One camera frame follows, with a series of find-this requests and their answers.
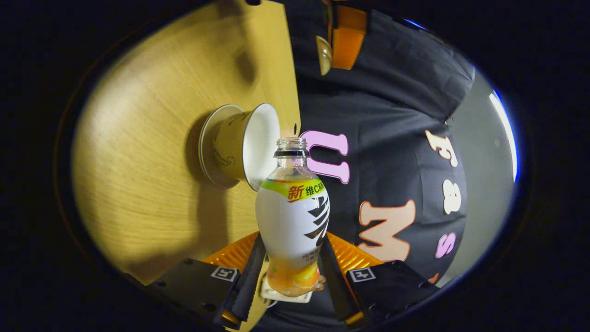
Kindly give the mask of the water bottle with white label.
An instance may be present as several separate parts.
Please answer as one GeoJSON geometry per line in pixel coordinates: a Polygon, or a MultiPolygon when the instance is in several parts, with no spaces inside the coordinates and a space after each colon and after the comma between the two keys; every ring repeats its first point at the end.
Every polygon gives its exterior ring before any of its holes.
{"type": "Polygon", "coordinates": [[[308,168],[304,138],[280,138],[276,168],[261,183],[255,212],[269,259],[267,282],[286,297],[320,288],[319,253],[330,221],[330,198],[308,168]]]}

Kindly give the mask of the black backdrop cloth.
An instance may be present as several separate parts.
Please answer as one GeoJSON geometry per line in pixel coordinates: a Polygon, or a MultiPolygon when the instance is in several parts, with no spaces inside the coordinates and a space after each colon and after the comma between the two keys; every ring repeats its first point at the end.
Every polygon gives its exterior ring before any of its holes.
{"type": "MultiPolygon", "coordinates": [[[[316,36],[325,0],[272,0],[286,13],[308,167],[330,198],[332,233],[382,262],[405,262],[436,285],[466,227],[466,177],[447,120],[472,88],[474,67],[424,29],[361,0],[367,34],[351,70],[321,76],[316,36]]],[[[338,320],[328,290],[297,308],[278,304],[262,332],[361,332],[338,320]]]]}

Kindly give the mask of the cream teacup lid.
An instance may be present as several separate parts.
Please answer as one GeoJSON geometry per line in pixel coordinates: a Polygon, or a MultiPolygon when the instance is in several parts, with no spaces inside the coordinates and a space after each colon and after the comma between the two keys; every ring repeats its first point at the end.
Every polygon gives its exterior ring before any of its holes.
{"type": "Polygon", "coordinates": [[[316,45],[318,51],[319,67],[321,76],[329,73],[332,67],[332,48],[322,36],[316,36],[316,45]]]}

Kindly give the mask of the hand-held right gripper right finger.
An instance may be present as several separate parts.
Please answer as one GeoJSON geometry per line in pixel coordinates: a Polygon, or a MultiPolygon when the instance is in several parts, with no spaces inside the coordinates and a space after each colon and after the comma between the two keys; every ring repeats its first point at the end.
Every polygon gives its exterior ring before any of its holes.
{"type": "Polygon", "coordinates": [[[389,323],[439,291],[405,262],[382,262],[332,233],[320,262],[336,316],[348,330],[389,323]]]}

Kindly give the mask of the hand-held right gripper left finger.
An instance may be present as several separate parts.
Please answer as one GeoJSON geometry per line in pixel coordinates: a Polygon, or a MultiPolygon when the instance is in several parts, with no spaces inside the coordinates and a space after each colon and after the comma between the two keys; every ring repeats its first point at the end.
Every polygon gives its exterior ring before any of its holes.
{"type": "Polygon", "coordinates": [[[212,330],[242,330],[250,320],[265,254],[255,232],[204,261],[184,259],[146,290],[212,330]]]}

